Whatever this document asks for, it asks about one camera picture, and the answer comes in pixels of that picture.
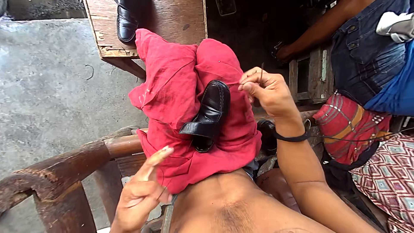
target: patterned cloth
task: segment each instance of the patterned cloth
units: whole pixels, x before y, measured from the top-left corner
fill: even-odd
[[[361,105],[334,93],[313,116],[324,136],[364,140],[383,136],[389,129],[391,115],[364,110]],[[335,161],[350,165],[373,141],[350,142],[324,138],[326,151]]]
[[[414,232],[414,138],[397,134],[362,167],[350,171],[356,187],[389,214],[390,232]]]

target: white cloth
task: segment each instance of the white cloth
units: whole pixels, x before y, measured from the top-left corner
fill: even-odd
[[[404,35],[404,34],[399,34],[399,33],[390,33],[390,30],[394,24],[401,22],[401,21],[405,21],[405,20],[411,20],[412,16],[413,16],[413,13],[411,14],[402,13],[400,15],[396,15],[392,11],[385,12],[381,16],[381,19],[378,22],[378,25],[375,31],[378,35],[390,36],[392,40],[395,41],[396,43],[410,41],[412,40],[411,37]]]

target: red cloth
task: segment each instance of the red cloth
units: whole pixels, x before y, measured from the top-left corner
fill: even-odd
[[[168,43],[146,29],[136,34],[147,80],[129,98],[149,118],[148,132],[138,130],[142,148],[148,158],[166,145],[174,147],[159,167],[160,184],[175,194],[214,173],[231,172],[252,161],[260,149],[261,134],[246,93],[237,90],[243,72],[234,52],[213,39],[197,47]],[[178,132],[198,113],[199,98],[214,79],[229,86],[230,111],[217,143],[207,153],[199,153],[190,145],[191,136]]]
[[[364,140],[384,135],[391,115],[364,108],[340,94],[333,94],[313,116],[324,136]],[[373,141],[350,142],[324,138],[326,151],[339,163],[350,165]]]

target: leg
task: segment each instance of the leg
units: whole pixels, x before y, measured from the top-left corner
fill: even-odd
[[[257,184],[264,192],[290,209],[301,212],[280,168],[273,168],[258,177]]]
[[[130,58],[102,58],[102,60],[139,78],[146,78],[147,76],[145,70]]]
[[[282,47],[276,54],[281,61],[289,61],[315,45],[328,40],[342,24],[357,15],[374,0],[341,0],[327,11],[315,24],[290,45]]]

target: wrist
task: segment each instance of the wrist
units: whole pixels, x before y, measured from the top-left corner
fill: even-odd
[[[300,115],[294,117],[275,117],[274,126],[276,132],[285,138],[298,137],[305,133],[305,126]]]
[[[119,222],[115,219],[113,220],[112,224],[111,224],[111,230],[109,231],[109,233],[131,233],[130,231],[125,230],[122,227],[122,224],[119,224]]]

